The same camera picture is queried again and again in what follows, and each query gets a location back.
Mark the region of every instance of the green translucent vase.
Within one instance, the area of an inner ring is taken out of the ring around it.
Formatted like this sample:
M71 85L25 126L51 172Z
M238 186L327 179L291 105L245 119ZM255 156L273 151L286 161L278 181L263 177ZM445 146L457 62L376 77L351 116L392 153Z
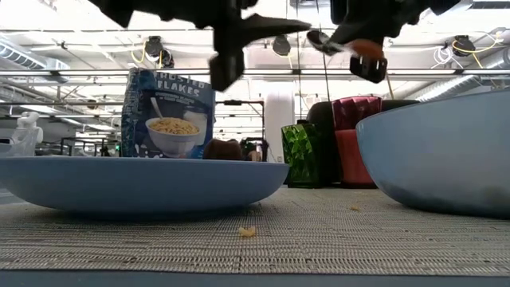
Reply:
M285 163L290 166L290 187L320 187L320 134L314 124L294 124L281 129Z

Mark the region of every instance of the blue shallow bowl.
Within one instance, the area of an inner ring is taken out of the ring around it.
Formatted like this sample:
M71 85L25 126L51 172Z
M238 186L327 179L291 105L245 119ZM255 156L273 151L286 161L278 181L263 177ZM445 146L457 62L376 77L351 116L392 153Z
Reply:
M171 213L245 206L284 182L281 163L199 159L0 159L0 182L39 206L93 213Z

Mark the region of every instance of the gray mat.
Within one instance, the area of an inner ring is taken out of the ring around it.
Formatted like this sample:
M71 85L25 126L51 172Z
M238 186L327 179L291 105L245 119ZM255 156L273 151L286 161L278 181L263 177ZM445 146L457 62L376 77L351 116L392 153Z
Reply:
M244 210L136 222L4 205L0 269L510 276L510 224L380 191L281 189Z

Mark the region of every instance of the yellow cable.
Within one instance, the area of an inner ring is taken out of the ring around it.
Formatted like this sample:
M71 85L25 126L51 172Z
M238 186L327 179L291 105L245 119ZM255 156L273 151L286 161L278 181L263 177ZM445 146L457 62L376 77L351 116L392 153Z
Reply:
M480 59L478 59L478 57L477 57L477 55L475 53L473 54L473 57L475 58L475 61L477 62L477 64L480 67L480 69L484 69L484 66L481 64ZM491 83L492 83L492 85L494 85L494 88L498 87L498 85L496 84L496 82L494 82L493 79L491 79Z
M386 81L388 82L388 89L390 90L391 99L394 100L395 96L393 94L393 89L391 88L391 81L390 76L388 76L388 73L386 73Z
M471 53L471 54L482 53L482 52L489 51L490 49L494 48L494 46L496 46L496 44L497 44L497 40L498 40L499 37L500 37L500 35L496 34L496 38L494 39L494 43L492 43L492 45L490 45L489 47L484 48L484 49L480 49L480 50L469 51L469 50L464 50L464 49L457 48L455 46L455 43L458 43L457 40L453 41L452 47L454 49L459 50L459 51L464 52L464 53Z
M131 51L131 57L133 58L133 61L137 62L137 63L141 63L143 62L143 60L145 59L145 45L147 44L147 41L145 41L143 43L143 49L142 49L142 59L141 60L138 60L136 57L135 57L135 51Z
M159 68L163 68L163 51L159 51Z
M483 69L484 66L480 63L480 59L478 59L475 53L473 54L473 57L475 58L475 61L477 62L478 66L480 66L480 69Z

